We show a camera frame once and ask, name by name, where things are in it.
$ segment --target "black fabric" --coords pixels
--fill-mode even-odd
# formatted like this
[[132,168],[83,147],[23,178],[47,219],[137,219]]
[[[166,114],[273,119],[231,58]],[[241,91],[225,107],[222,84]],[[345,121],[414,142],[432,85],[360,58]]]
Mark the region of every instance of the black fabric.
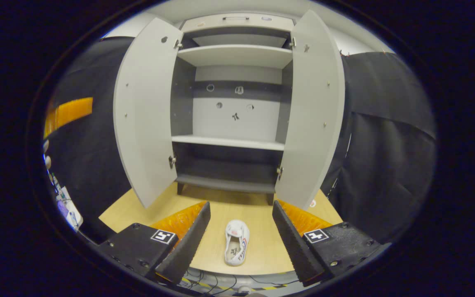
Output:
[[113,91],[120,63],[133,38],[104,39],[91,45],[62,75],[53,107],[93,97],[90,115],[49,135],[51,172],[66,186],[83,217],[81,231],[100,243],[115,232],[98,216],[130,188],[113,128]]
[[396,241],[434,172],[430,102],[394,54],[343,56],[343,66],[348,116],[321,189],[343,220],[381,243]]

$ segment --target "yellow black hazard tape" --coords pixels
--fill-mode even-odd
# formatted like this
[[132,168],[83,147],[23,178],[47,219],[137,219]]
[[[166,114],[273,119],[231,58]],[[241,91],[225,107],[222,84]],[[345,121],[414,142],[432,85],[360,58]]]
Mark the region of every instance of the yellow black hazard tape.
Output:
[[[203,284],[203,283],[200,283],[200,282],[197,282],[196,280],[189,280],[188,278],[183,278],[182,279],[183,282],[189,282],[190,284],[199,284],[200,286],[203,286],[203,287],[206,287],[206,288],[209,288],[209,289],[220,289],[220,290],[226,290],[228,289],[227,286],[214,286],[214,285],[209,285],[209,284]],[[284,288],[286,287],[287,285],[275,285],[275,286],[268,286],[268,287],[263,287],[263,288],[251,288],[252,291],[265,291],[265,290],[275,290],[275,289],[281,289],[281,288]],[[230,290],[233,290],[233,291],[237,291],[239,288],[236,288],[236,287],[233,287],[233,288],[230,288]]]

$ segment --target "white shelf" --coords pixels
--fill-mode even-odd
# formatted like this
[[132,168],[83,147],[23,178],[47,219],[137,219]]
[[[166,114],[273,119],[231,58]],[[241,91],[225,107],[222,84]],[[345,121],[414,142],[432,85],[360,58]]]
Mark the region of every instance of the white shelf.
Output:
[[209,45],[183,49],[177,57],[193,66],[239,65],[283,69],[292,61],[292,51],[262,45]]
[[263,149],[272,151],[283,151],[285,145],[279,142],[268,141],[251,141],[242,139],[222,139],[215,137],[198,137],[195,135],[179,135],[172,137],[172,141],[186,142],[186,143],[198,143],[198,144],[210,144],[210,145],[222,145],[222,146],[234,146],[234,147],[248,147],[251,149]]

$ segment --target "wooden table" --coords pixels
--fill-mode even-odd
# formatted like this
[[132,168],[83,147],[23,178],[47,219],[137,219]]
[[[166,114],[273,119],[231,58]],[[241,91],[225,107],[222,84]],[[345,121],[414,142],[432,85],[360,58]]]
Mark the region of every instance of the wooden table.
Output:
[[[211,220],[200,241],[191,267],[227,274],[273,274],[294,270],[289,255],[272,219],[272,206],[265,194],[229,192],[186,185],[182,195],[177,194],[177,183],[169,186],[147,209],[144,209],[133,190],[129,190],[102,215],[100,220],[115,232],[138,222],[149,226],[181,209],[210,201]],[[331,224],[342,219],[321,190],[316,206],[307,209]],[[225,227],[233,219],[243,220],[250,230],[249,246],[245,262],[241,266],[229,266],[223,260]]]

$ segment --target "shoe insole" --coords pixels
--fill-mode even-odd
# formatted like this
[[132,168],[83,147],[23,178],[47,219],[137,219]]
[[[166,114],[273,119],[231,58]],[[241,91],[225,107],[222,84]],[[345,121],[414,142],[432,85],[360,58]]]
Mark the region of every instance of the shoe insole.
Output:
[[226,258],[228,260],[232,259],[241,252],[241,246],[239,245],[239,238],[230,237],[230,242],[228,243],[228,250],[226,250]]

